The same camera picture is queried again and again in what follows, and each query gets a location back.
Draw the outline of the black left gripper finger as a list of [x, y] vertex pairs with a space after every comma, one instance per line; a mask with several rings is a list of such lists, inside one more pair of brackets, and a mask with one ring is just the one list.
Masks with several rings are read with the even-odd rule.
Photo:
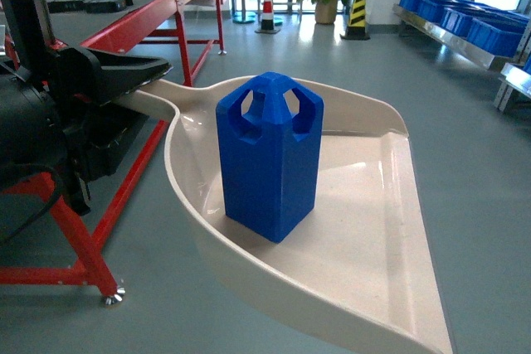
[[85, 182], [113, 175], [148, 116], [132, 109], [92, 109], [82, 124], [79, 172]]
[[159, 57], [127, 56], [89, 48], [85, 53], [90, 62], [85, 93], [98, 105], [161, 79], [171, 70], [171, 64]]

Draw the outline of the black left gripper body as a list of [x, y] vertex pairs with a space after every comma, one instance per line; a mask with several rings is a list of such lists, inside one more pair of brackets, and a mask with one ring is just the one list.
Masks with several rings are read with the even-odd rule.
[[57, 51], [41, 43], [30, 45], [25, 67], [37, 104], [24, 164], [59, 177], [67, 204], [84, 216], [90, 211], [88, 184], [108, 173], [101, 63], [83, 47]]

